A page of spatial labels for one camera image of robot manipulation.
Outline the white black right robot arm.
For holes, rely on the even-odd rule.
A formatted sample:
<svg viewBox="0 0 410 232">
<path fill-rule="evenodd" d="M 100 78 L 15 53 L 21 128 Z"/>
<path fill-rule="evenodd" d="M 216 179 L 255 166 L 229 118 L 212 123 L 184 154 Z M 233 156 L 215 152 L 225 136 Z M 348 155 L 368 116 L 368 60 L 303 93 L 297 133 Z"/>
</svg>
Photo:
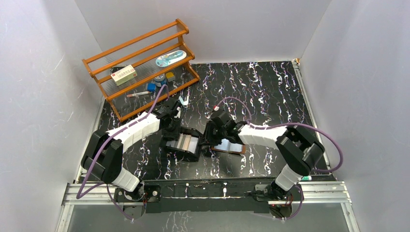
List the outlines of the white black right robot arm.
<svg viewBox="0 0 410 232">
<path fill-rule="evenodd" d="M 205 126 L 203 144 L 215 146 L 227 140 L 232 144 L 278 149 L 286 165 L 272 182 L 271 190 L 276 199 L 285 200 L 292 187 L 312 172 L 325 152 L 322 143 L 309 132 L 311 128 L 301 123 L 263 127 L 245 121 L 236 122 L 227 112 L 217 110 Z"/>
</svg>

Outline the orange leather card holder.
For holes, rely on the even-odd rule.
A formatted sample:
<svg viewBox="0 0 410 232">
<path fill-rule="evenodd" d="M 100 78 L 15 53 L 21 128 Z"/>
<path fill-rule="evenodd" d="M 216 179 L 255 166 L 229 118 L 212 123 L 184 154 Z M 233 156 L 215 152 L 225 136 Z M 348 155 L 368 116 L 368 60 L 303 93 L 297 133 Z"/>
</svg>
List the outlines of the orange leather card holder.
<svg viewBox="0 0 410 232">
<path fill-rule="evenodd" d="M 227 139 L 222 139 L 219 145 L 212 146 L 211 149 L 214 151 L 218 151 L 218 152 L 224 152 L 224 153 L 236 154 L 236 155 L 245 154 L 246 152 L 245 145 L 234 144 L 234 143 L 231 143 Z"/>
</svg>

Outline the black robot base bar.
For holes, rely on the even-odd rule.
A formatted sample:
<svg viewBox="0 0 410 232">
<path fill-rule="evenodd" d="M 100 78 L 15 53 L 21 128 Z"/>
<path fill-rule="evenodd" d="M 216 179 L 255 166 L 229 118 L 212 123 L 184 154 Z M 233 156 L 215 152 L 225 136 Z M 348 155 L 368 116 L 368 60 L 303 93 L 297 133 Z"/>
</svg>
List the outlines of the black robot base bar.
<svg viewBox="0 0 410 232">
<path fill-rule="evenodd" d="M 135 199 L 120 188 L 115 189 L 114 199 L 124 206 L 141 206 L 145 213 L 251 211 L 287 217 L 300 193 L 293 188 L 276 195 L 273 181 L 272 177 L 147 180 Z"/>
</svg>

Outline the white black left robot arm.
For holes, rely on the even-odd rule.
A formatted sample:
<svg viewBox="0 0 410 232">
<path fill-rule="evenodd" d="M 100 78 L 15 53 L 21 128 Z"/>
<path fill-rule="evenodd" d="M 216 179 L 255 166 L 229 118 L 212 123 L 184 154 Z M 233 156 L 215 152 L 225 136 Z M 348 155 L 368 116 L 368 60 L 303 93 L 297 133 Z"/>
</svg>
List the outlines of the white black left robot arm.
<svg viewBox="0 0 410 232">
<path fill-rule="evenodd" d="M 94 176 L 105 184 L 125 190 L 132 201 L 143 198 L 143 181 L 123 167 L 123 154 L 143 138 L 164 130 L 177 130 L 182 104 L 169 99 L 142 112 L 139 117 L 116 129 L 95 131 L 81 160 L 86 176 Z"/>
</svg>

